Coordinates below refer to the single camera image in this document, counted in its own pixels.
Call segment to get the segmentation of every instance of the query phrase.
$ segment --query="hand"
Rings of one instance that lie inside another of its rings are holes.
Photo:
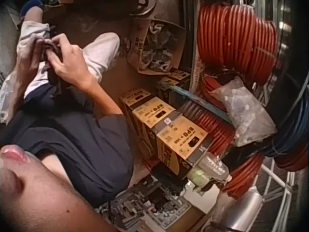
[[[87,91],[93,84],[94,76],[88,70],[82,49],[77,45],[71,45],[65,34],[54,37],[52,42],[60,46],[63,59],[61,62],[53,51],[46,51],[55,73],[79,90]]]
[[[43,49],[43,38],[32,34],[26,47],[17,54],[16,84],[27,88],[38,73],[40,58]]]

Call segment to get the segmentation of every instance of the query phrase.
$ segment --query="lip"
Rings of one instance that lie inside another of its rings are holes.
[[[28,162],[28,157],[25,154],[25,151],[17,145],[4,146],[0,150],[0,157],[2,159],[15,160],[22,163]]]

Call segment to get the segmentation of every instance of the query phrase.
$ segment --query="dark t-shirt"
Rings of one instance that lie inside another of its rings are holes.
[[[93,116],[93,103],[71,87],[54,100],[55,87],[45,84],[31,92],[1,132],[0,144],[16,144],[34,155],[57,155],[75,189],[98,207],[125,190],[133,172],[126,119]]]

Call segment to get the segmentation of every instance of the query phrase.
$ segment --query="bag of parts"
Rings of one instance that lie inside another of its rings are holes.
[[[261,141],[277,132],[276,125],[260,101],[236,77],[211,95],[222,101],[236,128],[236,146]]]
[[[224,185],[232,179],[228,167],[210,152],[206,152],[198,164],[190,170],[187,177],[200,188],[204,188],[211,179]]]

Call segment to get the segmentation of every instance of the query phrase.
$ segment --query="person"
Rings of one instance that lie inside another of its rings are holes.
[[[126,119],[99,82],[119,48],[114,33],[83,50],[64,34],[47,50],[56,74],[71,86],[63,101],[41,73],[48,24],[40,7],[28,10],[10,78],[7,126],[1,131],[1,213],[17,231],[113,231],[94,208],[125,190],[133,172]],[[97,120],[93,105],[104,117]]]

